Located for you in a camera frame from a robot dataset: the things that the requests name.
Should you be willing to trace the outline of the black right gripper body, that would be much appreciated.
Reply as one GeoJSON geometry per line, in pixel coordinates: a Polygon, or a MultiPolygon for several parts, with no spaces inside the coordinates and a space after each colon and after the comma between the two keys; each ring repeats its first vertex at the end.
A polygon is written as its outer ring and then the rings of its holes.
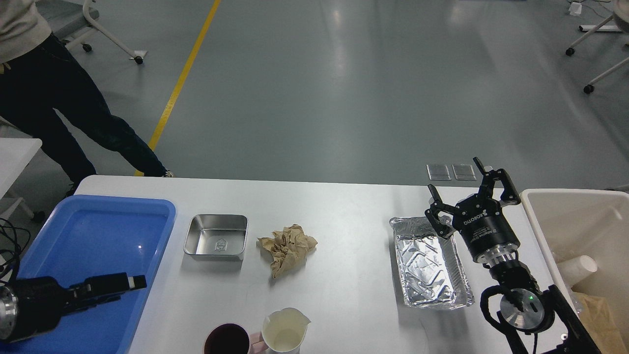
{"type": "Polygon", "coordinates": [[[521,245],[502,207],[499,200],[480,193],[455,205],[452,226],[477,264],[489,264],[496,254],[512,253],[521,245]]]}

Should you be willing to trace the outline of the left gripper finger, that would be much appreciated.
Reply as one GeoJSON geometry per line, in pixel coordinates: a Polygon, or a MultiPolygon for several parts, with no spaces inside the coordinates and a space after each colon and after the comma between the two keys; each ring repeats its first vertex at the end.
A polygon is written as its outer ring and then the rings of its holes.
{"type": "Polygon", "coordinates": [[[117,301],[127,292],[145,289],[144,275],[129,276],[126,273],[91,276],[81,284],[70,287],[69,307],[90,308],[117,301]]]}

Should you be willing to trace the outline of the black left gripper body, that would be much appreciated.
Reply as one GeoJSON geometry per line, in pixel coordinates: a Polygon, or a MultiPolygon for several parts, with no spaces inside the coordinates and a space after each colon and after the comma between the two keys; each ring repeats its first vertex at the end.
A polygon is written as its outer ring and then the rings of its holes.
{"type": "Polygon", "coordinates": [[[62,287],[51,276],[5,285],[5,341],[16,342],[54,330],[73,312],[81,284],[62,287]]]}

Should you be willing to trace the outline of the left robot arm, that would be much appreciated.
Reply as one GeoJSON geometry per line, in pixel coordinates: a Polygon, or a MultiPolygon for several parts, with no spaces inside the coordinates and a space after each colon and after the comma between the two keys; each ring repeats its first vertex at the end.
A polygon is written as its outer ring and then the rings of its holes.
{"type": "Polygon", "coordinates": [[[52,276],[17,279],[1,287],[1,342],[13,343],[53,331],[64,316],[120,300],[145,289],[144,275],[91,276],[68,288],[52,276]]]}

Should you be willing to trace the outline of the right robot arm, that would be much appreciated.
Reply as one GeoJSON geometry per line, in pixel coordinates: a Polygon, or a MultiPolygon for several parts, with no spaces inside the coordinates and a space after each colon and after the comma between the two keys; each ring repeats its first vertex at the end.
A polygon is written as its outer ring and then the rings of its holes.
{"type": "Polygon", "coordinates": [[[542,291],[528,266],[519,260],[520,241],[503,213],[504,207],[521,204],[510,175],[504,169],[487,170],[478,157],[473,161],[482,174],[479,190],[452,206],[429,184],[432,202],[425,216],[441,238],[459,233],[473,261],[496,280],[496,285],[481,294],[483,317],[505,336],[514,354],[527,353],[521,334],[537,340],[555,318],[563,322],[567,334],[550,350],[552,354],[599,354],[559,287],[550,285],[542,291]]]}

